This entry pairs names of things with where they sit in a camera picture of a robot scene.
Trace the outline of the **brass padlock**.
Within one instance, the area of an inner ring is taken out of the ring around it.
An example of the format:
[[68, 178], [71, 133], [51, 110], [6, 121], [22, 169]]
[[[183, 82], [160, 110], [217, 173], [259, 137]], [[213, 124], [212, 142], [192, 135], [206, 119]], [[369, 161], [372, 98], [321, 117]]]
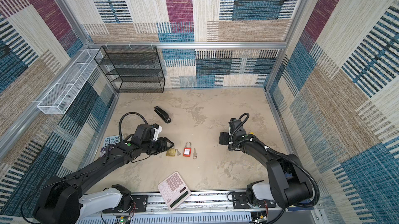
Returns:
[[175, 147], [171, 147], [170, 149], [168, 149], [166, 151], [166, 156], [167, 157], [175, 157], [176, 156], [176, 148]]

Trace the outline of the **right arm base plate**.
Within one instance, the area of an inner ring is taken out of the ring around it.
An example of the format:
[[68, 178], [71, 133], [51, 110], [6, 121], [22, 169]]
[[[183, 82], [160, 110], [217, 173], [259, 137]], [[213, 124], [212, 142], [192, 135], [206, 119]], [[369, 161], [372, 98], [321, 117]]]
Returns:
[[228, 193], [227, 198], [233, 203], [234, 209], [277, 208], [274, 201], [259, 200], [249, 191], [231, 191]]

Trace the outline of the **red padlock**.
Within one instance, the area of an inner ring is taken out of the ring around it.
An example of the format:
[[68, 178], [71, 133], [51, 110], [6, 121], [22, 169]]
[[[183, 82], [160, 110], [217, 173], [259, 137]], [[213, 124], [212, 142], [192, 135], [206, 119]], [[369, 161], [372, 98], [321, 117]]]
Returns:
[[184, 157], [190, 157], [191, 156], [191, 152], [192, 152], [191, 146], [192, 146], [191, 142], [187, 142], [186, 143], [186, 145], [184, 147], [184, 150], [183, 150], [183, 156]]

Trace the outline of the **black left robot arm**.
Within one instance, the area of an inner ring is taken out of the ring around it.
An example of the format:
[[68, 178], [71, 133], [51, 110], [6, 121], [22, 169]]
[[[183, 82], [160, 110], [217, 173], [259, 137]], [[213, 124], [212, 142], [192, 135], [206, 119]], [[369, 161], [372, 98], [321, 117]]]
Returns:
[[160, 137], [162, 128], [146, 120], [135, 133], [120, 137], [119, 143], [107, 146], [106, 154], [82, 169], [60, 178], [51, 177], [38, 195], [33, 217], [37, 224], [75, 224], [82, 218], [106, 209], [129, 212], [133, 199], [131, 191], [116, 184], [87, 194], [87, 191], [111, 172], [136, 162], [141, 154], [158, 155], [173, 148], [174, 143]]

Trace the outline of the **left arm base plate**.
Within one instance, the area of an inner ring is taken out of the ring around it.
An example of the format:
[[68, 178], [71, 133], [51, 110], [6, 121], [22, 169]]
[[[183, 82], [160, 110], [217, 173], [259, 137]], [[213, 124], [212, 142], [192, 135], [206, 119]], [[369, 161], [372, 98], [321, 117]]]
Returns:
[[148, 205], [148, 195], [131, 195], [129, 209], [127, 213], [144, 213]]

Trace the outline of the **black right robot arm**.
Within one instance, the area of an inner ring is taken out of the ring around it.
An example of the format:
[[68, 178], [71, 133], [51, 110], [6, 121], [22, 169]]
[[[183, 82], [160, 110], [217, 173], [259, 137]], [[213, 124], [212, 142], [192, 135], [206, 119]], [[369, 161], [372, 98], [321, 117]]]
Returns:
[[320, 189], [314, 177], [296, 155], [278, 152], [255, 135], [246, 133], [244, 123], [248, 119], [248, 113], [230, 119], [229, 131], [220, 133], [219, 144], [227, 146], [229, 151], [241, 151], [253, 157], [267, 169], [271, 195], [279, 207], [316, 206]]

